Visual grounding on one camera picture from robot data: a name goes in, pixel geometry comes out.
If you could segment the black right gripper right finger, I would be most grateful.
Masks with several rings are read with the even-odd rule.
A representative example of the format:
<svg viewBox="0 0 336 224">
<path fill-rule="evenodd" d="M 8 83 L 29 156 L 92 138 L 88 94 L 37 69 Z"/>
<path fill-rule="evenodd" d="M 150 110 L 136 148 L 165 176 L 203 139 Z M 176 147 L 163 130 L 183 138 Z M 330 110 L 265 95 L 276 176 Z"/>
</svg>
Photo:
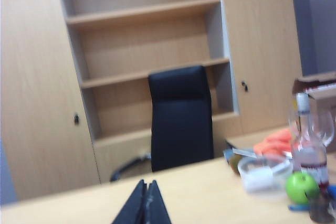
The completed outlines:
<svg viewBox="0 0 336 224">
<path fill-rule="evenodd" d="M 156 180 L 150 183 L 146 192 L 145 223 L 171 223 Z"/>
</svg>

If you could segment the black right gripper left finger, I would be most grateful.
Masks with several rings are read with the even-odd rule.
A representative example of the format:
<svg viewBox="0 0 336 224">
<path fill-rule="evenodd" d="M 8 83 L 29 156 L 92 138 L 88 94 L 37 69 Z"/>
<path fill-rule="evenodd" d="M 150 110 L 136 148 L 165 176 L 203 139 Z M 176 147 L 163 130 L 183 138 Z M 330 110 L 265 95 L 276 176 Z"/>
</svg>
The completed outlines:
<svg viewBox="0 0 336 224">
<path fill-rule="evenodd" d="M 112 223 L 143 223 L 147 184 L 141 179 Z"/>
</svg>

